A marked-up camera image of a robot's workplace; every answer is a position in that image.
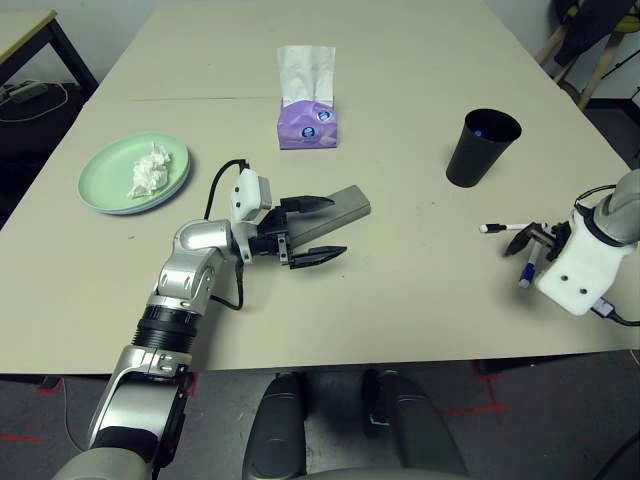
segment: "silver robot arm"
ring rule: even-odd
[[[593,223],[621,245],[640,240],[640,169],[622,177],[613,193],[598,203]]]
[[[227,220],[197,220],[178,230],[132,344],[98,403],[89,448],[54,480],[142,480],[171,462],[184,422],[191,343],[231,245]]]
[[[175,234],[173,251],[147,300],[131,345],[122,350],[93,415],[89,448],[71,459],[54,480],[155,478],[173,460],[192,377],[191,344],[209,300],[224,302],[211,296],[224,261],[234,259],[236,276],[241,276],[242,266],[252,263],[253,255],[277,256],[289,268],[302,268],[346,250],[317,247],[294,254],[290,246],[288,212],[315,212],[330,207],[333,200],[312,196],[281,199],[282,205],[256,225],[252,220],[258,212],[271,208],[271,193],[267,179],[246,166],[231,199],[233,224],[196,220]],[[241,277],[238,287],[240,300]],[[241,303],[231,308],[239,309]]]

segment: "table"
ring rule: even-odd
[[[340,145],[280,151],[276,47],[337,47]],[[445,167],[464,114],[490,106],[522,137],[475,188]],[[166,205],[115,217],[84,207],[78,175],[101,147],[139,131],[189,146],[194,174]],[[211,304],[196,369],[564,354],[631,348],[637,330],[571,316],[516,287],[527,254],[486,222],[566,219],[574,198],[628,171],[595,128],[479,0],[282,0],[160,6],[0,231],[2,369],[110,372],[183,223],[210,181],[251,161],[279,197],[357,184],[371,215],[314,242],[349,250],[288,270],[245,268],[245,308]],[[228,175],[214,216],[228,215]],[[640,318],[638,254],[607,297]],[[235,300],[231,269],[216,294]]]
[[[56,21],[54,10],[0,12],[0,85],[50,44],[78,84],[91,95],[98,82]]]

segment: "green plate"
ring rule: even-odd
[[[153,195],[129,198],[133,165],[151,152],[152,142],[164,146],[171,154],[169,179]],[[138,133],[112,143],[89,160],[80,174],[78,193],[89,208],[99,212],[138,213],[169,199],[184,183],[188,172],[189,153],[184,143],[166,133]]]

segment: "black desk leg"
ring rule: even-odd
[[[90,97],[96,88],[98,88],[98,82],[95,77],[89,71],[87,65],[82,61],[80,55],[73,47],[69,38],[65,35],[60,28],[60,24],[54,18],[49,22],[46,27],[52,35],[51,46],[56,51],[60,59],[67,66],[73,77],[78,81],[78,84],[84,89],[87,97]]]

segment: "black plastic cup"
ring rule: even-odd
[[[473,187],[521,133],[520,124],[506,113],[488,108],[469,112],[447,178],[459,187]]]

